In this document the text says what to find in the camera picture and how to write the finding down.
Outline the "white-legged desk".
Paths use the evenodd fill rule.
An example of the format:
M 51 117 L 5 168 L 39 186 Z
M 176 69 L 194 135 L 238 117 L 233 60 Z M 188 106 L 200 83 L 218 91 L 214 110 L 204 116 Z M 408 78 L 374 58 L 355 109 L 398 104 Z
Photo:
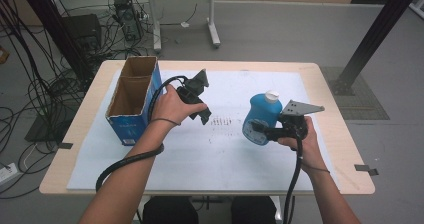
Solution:
M 148 0 L 150 8 L 150 17 L 153 25 L 153 49 L 155 52 L 160 53 L 162 50 L 162 39 L 160 22 L 157 18 L 155 0 Z M 209 16 L 206 18 L 207 27 L 211 36 L 212 45 L 215 48 L 219 48 L 221 41 L 218 35 L 218 31 L 215 25 L 215 0 L 209 0 Z

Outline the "person's left leg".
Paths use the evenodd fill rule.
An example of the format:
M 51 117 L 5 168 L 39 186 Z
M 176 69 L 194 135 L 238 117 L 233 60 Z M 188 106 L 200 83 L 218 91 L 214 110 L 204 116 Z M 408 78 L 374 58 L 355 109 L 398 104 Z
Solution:
M 197 211 L 188 197 L 157 196 L 145 205 L 144 224 L 199 224 Z

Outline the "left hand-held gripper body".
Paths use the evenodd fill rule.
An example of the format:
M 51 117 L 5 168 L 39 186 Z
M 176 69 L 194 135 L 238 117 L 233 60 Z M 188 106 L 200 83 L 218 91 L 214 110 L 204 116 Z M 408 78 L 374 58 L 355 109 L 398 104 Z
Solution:
M 187 79 L 177 88 L 177 94 L 180 99 L 186 104 L 202 103 L 199 96 L 204 92 L 204 88 L 209 86 L 207 73 L 202 69 L 193 78 Z

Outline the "white power strip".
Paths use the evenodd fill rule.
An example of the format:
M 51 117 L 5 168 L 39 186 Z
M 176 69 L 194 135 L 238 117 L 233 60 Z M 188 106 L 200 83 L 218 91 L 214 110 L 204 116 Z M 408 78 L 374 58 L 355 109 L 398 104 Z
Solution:
M 0 169 L 0 186 L 12 180 L 19 175 L 18 169 L 14 163 Z

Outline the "black computer tower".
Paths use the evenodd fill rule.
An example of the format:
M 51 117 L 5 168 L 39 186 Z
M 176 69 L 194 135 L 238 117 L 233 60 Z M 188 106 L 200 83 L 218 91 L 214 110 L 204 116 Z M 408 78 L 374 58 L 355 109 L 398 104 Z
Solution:
M 114 0 L 115 13 L 127 41 L 139 40 L 142 36 L 139 15 L 132 0 Z

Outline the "grey floor mat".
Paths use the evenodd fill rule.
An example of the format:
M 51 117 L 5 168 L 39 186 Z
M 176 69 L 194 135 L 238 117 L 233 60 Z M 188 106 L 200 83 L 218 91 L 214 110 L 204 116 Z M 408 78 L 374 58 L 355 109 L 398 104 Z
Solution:
M 342 70 L 342 67 L 321 67 L 330 89 Z M 390 119 L 361 75 L 357 77 L 347 94 L 336 94 L 332 89 L 331 92 L 344 120 Z

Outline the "blue bottle with white cap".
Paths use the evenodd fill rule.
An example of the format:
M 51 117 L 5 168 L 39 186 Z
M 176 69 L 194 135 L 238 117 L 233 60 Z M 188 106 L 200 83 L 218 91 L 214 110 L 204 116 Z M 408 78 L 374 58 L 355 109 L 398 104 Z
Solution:
M 243 135 L 252 143 L 257 145 L 266 145 L 268 139 L 266 136 L 253 129 L 253 124 L 261 124 L 267 128 L 274 128 L 278 116 L 282 111 L 282 104 L 279 101 L 279 93 L 275 90 L 269 90 L 265 93 L 254 95 L 250 99 L 251 108 L 244 120 L 242 126 Z

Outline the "white foam board mat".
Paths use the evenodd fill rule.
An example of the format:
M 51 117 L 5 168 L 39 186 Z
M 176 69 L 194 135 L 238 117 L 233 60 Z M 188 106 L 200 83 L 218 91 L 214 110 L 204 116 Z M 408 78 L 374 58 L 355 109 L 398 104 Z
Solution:
M 68 190 L 94 190 L 99 175 L 131 149 L 123 146 L 105 113 L 120 71 L 114 73 L 93 124 L 82 143 L 67 184 Z M 285 192 L 296 154 L 275 142 L 256 145 L 242 134 L 242 125 L 255 94 L 275 90 L 285 106 L 290 100 L 322 106 L 309 100 L 296 72 L 211 71 L 201 95 L 212 115 L 185 119 L 167 135 L 164 151 L 154 162 L 145 193 Z

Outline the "person's leg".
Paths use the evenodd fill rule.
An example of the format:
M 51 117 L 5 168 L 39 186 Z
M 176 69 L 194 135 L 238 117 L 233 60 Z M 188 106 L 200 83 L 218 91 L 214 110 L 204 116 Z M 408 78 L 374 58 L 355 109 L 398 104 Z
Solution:
M 237 196 L 231 204 L 232 224 L 276 224 L 275 214 L 268 196 Z
M 197 211 L 188 197 L 157 196 L 145 205 L 144 224 L 199 224 Z

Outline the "black stand post with base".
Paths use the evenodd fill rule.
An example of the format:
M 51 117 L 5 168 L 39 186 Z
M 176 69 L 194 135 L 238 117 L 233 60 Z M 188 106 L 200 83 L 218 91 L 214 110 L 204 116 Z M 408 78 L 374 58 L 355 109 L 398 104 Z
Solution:
M 63 17 L 51 0 L 27 0 L 43 27 L 67 61 L 75 77 L 59 77 L 49 84 L 37 76 L 37 84 L 47 96 L 41 111 L 28 132 L 31 141 L 58 141 L 64 138 L 75 117 L 83 94 L 94 79 L 94 73 L 72 39 Z

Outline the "person's right hand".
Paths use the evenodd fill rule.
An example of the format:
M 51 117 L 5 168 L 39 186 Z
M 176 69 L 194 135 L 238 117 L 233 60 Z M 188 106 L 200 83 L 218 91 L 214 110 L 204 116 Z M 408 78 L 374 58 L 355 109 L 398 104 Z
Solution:
M 312 118 L 309 116 L 305 117 L 307 124 L 308 134 L 302 140 L 303 146 L 303 159 L 302 164 L 306 164 L 315 168 L 326 168 L 326 164 L 322 158 L 320 148 L 318 145 L 317 134 L 313 125 Z

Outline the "thin black wrist band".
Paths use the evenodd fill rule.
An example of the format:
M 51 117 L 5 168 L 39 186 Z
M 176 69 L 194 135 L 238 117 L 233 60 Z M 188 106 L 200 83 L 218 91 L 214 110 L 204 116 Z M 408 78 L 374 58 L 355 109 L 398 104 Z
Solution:
M 167 119 L 167 118 L 155 118 L 155 119 L 152 119 L 152 120 L 149 121 L 149 125 L 152 124 L 152 123 L 154 123 L 154 122 L 157 122 L 157 121 L 165 121 L 165 122 L 168 122 L 168 123 L 173 124 L 174 126 L 181 126 L 181 123 L 178 123 L 176 121 L 173 121 L 173 120 L 170 120 L 170 119 Z
M 324 168 L 324 169 L 323 168 L 315 168 L 315 167 L 308 166 L 306 164 L 302 164 L 302 170 L 305 171 L 308 175 L 311 174 L 312 172 L 325 172 L 325 173 L 328 173 L 328 174 L 331 173 L 326 168 Z

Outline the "black equipment box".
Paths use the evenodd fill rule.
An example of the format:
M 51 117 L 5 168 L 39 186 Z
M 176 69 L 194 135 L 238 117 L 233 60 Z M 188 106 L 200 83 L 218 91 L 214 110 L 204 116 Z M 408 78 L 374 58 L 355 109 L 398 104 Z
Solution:
M 100 49 L 101 26 L 95 14 L 63 17 L 62 20 L 72 39 L 82 50 Z

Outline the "blue cardboard box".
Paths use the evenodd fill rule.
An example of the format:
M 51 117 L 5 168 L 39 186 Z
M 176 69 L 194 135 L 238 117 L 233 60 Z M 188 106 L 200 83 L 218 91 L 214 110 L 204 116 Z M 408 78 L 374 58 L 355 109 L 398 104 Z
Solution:
M 123 145 L 134 145 L 147 128 L 149 106 L 161 84 L 155 56 L 125 61 L 105 114 Z

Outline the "black slanted metal post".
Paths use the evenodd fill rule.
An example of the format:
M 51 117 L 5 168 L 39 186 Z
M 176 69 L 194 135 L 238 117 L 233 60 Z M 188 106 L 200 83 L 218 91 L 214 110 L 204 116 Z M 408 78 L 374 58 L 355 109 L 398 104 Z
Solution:
M 352 86 L 355 80 L 412 1 L 388 0 L 385 3 L 345 68 L 336 79 L 329 81 L 334 95 L 354 94 Z

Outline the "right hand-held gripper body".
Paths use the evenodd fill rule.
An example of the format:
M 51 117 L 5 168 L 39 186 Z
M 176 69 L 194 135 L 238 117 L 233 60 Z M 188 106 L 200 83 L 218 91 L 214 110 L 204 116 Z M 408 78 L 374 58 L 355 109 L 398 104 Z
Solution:
M 290 100 L 279 115 L 282 127 L 288 131 L 288 136 L 300 137 L 304 139 L 308 134 L 308 127 L 305 121 L 307 114 L 322 112 L 324 106 L 317 106 Z

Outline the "person's right leg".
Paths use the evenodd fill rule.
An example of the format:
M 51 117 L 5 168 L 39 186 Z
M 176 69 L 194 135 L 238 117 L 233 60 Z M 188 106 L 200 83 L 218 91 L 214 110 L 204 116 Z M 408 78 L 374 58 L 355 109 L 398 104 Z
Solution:
M 276 224 L 275 214 L 268 196 L 237 196 L 231 204 L 232 224 Z

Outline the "person's left hand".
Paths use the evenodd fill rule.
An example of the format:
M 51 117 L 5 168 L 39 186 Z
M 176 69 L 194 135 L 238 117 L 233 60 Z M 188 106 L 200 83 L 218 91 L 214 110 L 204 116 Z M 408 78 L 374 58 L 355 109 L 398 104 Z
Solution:
M 206 108 L 207 105 L 204 103 L 184 103 L 177 94 L 176 89 L 168 84 L 166 86 L 166 93 L 163 94 L 154 105 L 152 119 L 167 118 L 182 123 L 189 115 Z

